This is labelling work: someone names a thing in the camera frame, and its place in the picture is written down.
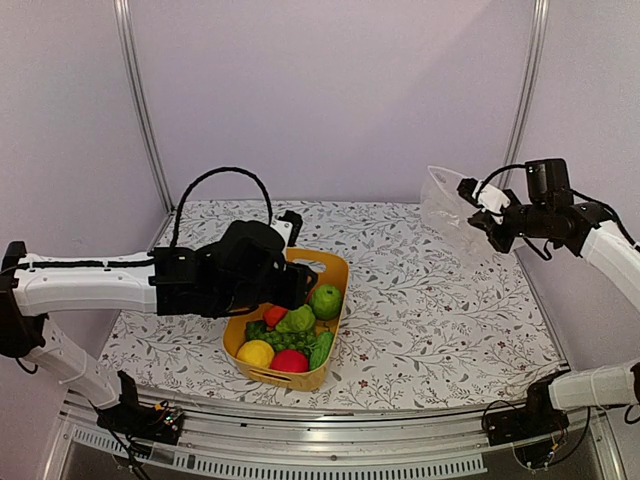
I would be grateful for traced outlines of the green toy apple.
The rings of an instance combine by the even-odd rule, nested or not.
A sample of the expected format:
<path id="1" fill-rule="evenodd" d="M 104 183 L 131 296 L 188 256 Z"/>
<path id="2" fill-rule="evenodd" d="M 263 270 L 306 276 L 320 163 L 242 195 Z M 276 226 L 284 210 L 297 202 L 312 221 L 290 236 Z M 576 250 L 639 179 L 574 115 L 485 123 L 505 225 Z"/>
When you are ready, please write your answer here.
<path id="1" fill-rule="evenodd" d="M 324 284 L 317 287 L 310 296 L 309 305 L 317 319 L 331 320 L 342 309 L 343 294 L 334 285 Z"/>

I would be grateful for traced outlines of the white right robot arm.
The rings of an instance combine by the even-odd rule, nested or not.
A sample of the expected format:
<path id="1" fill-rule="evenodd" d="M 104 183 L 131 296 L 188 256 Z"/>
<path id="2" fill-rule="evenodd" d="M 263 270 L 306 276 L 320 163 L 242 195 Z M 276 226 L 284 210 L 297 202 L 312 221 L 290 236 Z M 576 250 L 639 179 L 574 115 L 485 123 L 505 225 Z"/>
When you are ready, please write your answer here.
<path id="1" fill-rule="evenodd" d="M 612 211 L 594 200 L 575 204 L 574 192 L 560 189 L 549 197 L 521 204 L 509 190 L 465 179 L 458 194 L 477 212 L 468 223 L 485 232 L 489 243 L 508 253 L 514 241 L 540 238 L 565 248 L 600 272 L 634 307 L 639 306 L 639 250 L 625 237 Z M 541 397 L 523 407 L 517 427 L 537 436 L 552 424 L 556 410 L 620 407 L 639 403 L 639 360 L 570 371 L 550 380 Z"/>

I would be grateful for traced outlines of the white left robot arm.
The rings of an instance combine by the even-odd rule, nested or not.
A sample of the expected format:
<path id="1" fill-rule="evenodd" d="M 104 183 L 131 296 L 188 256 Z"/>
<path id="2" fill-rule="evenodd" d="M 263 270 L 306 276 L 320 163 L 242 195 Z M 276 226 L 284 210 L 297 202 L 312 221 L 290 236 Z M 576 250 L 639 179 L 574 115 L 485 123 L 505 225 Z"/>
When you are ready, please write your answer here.
<path id="1" fill-rule="evenodd" d="M 148 426 L 135 383 L 107 370 L 50 320 L 52 312 L 125 310 L 158 316 L 242 316 L 263 304 L 302 306 L 318 281 L 286 258 L 294 227 L 235 221 L 199 249 L 156 247 L 122 257 L 58 259 L 11 243 L 2 260 L 1 354 L 25 359 L 83 395 L 128 434 Z"/>

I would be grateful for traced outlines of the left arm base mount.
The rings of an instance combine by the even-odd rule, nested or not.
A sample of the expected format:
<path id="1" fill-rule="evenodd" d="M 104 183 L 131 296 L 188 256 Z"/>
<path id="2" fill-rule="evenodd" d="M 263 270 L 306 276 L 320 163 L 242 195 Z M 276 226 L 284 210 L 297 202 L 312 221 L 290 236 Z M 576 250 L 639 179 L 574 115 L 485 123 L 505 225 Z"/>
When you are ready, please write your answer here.
<path id="1" fill-rule="evenodd" d="M 121 393 L 115 406 L 96 409 L 97 425 L 129 438 L 177 445 L 184 424 L 184 410 L 163 400 L 153 406 L 143 405 L 132 377 L 118 371 Z"/>

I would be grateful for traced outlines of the clear zip top bag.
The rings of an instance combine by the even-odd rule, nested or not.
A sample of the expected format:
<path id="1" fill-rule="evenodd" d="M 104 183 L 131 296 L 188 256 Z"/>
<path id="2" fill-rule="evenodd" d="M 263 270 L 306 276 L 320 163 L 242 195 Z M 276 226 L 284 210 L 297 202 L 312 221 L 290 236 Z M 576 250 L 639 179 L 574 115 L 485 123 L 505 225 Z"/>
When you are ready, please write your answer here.
<path id="1" fill-rule="evenodd" d="M 467 263 L 480 262 L 496 251 L 486 234 L 468 223 L 477 209 L 458 194 L 457 187 L 465 178 L 465 174 L 445 167 L 428 166 L 420 194 L 421 218 L 425 226 L 436 230 Z"/>

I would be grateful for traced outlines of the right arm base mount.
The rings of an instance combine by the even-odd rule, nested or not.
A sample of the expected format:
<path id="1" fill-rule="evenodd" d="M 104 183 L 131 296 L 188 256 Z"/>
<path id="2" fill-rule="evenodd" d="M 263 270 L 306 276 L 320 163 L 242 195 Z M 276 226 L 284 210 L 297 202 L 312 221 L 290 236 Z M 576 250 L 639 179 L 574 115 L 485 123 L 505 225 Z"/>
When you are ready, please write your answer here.
<path id="1" fill-rule="evenodd" d="M 497 400 L 487 406 L 481 419 L 481 428 L 491 446 L 548 436 L 541 443 L 516 448 L 516 459 L 528 469 L 546 468 L 555 460 L 568 427 L 567 414 L 552 406 L 548 384 L 544 382 L 528 388 L 522 406 Z"/>

